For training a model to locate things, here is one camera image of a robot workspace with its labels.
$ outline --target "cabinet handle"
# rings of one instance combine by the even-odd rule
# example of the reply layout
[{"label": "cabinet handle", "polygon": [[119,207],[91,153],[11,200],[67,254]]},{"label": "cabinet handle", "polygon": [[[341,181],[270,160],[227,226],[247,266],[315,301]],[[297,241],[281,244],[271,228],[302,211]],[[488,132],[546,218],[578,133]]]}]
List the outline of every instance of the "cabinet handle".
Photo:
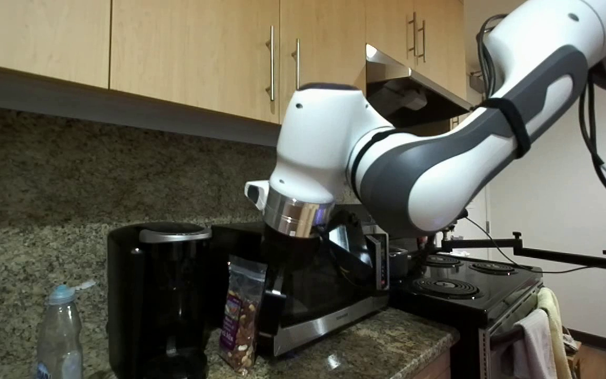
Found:
[{"label": "cabinet handle", "polygon": [[270,26],[270,41],[266,44],[270,49],[270,87],[267,91],[270,94],[270,101],[275,101],[275,27]]},{"label": "cabinet handle", "polygon": [[408,48],[408,51],[413,52],[414,57],[418,57],[418,13],[413,12],[413,19],[408,22],[408,24],[413,24],[413,47]]},{"label": "cabinet handle", "polygon": [[416,58],[422,58],[423,63],[427,63],[427,28],[425,21],[424,19],[422,20],[422,28],[418,29],[419,32],[422,32],[422,54],[416,55]]},{"label": "cabinet handle", "polygon": [[291,56],[296,60],[296,90],[301,84],[301,39],[296,39],[296,51],[291,53]]}]

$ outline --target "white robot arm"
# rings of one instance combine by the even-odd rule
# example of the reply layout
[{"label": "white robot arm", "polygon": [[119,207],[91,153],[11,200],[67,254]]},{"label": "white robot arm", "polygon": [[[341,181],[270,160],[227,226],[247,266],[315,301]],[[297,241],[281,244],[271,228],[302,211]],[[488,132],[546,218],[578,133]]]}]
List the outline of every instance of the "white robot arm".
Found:
[{"label": "white robot arm", "polygon": [[347,181],[390,235],[430,235],[529,149],[574,103],[589,69],[606,85],[606,0],[529,0],[488,36],[502,86],[455,130],[399,132],[361,91],[310,84],[293,95],[277,142],[264,221],[313,237]]}]

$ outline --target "yellow towel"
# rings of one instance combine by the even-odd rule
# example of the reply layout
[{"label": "yellow towel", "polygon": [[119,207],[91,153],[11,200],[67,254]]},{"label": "yellow towel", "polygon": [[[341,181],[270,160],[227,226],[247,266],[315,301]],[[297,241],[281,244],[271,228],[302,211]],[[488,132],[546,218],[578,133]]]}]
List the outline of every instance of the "yellow towel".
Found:
[{"label": "yellow towel", "polygon": [[560,319],[560,307],[555,293],[546,287],[539,290],[537,307],[545,310],[549,316],[553,360],[555,361],[555,371],[558,373],[558,379],[572,379],[570,365],[567,364],[567,355],[565,355],[565,344],[562,340],[562,320]]}]

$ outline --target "microwave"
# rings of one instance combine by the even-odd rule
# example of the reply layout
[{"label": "microwave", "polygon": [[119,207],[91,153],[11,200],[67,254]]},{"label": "microwave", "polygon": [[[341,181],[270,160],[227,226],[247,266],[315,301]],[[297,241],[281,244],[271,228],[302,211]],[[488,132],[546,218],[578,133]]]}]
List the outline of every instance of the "microwave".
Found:
[{"label": "microwave", "polygon": [[[212,323],[221,326],[228,286],[229,255],[268,264],[265,291],[259,310],[257,352],[278,356],[376,312],[388,304],[389,247],[387,234],[368,233],[364,259],[372,265],[363,283],[354,283],[339,268],[337,252],[316,239],[297,242],[295,252],[265,256],[262,236],[269,226],[233,223],[212,226],[211,253],[219,262],[212,273],[216,285],[210,307]],[[363,231],[372,231],[364,226]],[[344,244],[342,237],[335,243]]]}]

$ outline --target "plastic bag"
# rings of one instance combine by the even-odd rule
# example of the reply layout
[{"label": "plastic bag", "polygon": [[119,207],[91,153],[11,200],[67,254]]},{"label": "plastic bag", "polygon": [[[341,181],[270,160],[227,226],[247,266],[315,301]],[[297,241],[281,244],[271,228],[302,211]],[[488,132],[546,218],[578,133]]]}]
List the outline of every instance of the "plastic bag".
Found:
[{"label": "plastic bag", "polygon": [[236,256],[229,257],[229,283],[219,355],[239,374],[253,367],[257,317],[265,286],[267,265]]}]

